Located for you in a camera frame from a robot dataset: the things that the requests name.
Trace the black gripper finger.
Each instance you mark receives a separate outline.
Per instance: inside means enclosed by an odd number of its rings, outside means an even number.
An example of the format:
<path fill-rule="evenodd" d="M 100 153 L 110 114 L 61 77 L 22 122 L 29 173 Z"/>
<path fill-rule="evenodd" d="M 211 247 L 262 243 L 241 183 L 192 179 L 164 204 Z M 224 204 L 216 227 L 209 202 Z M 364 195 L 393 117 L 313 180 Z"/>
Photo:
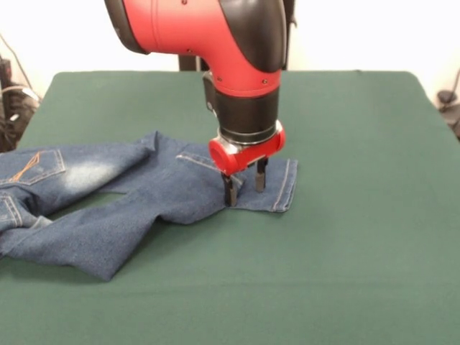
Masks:
<path fill-rule="evenodd" d="M 221 173 L 221 177 L 224 183 L 224 203 L 227 207 L 235 207 L 237 204 L 237 187 L 238 182 L 231 175 Z"/>
<path fill-rule="evenodd" d="M 263 157 L 257 161 L 257 171 L 255 175 L 255 189 L 256 191 L 264 191 L 266 186 L 266 168 L 268 158 Z"/>

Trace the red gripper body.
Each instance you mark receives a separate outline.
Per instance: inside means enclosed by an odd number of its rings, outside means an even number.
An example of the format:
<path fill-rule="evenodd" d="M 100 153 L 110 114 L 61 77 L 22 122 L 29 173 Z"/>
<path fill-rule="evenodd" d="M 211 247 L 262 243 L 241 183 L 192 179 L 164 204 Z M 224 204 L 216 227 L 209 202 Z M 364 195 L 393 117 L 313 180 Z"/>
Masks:
<path fill-rule="evenodd" d="M 280 127 L 265 142 L 254 145 L 232 144 L 222 137 L 208 143 L 208 150 L 215 166 L 225 175 L 246 170 L 252 163 L 279 152 L 285 145 L 285 130 Z"/>

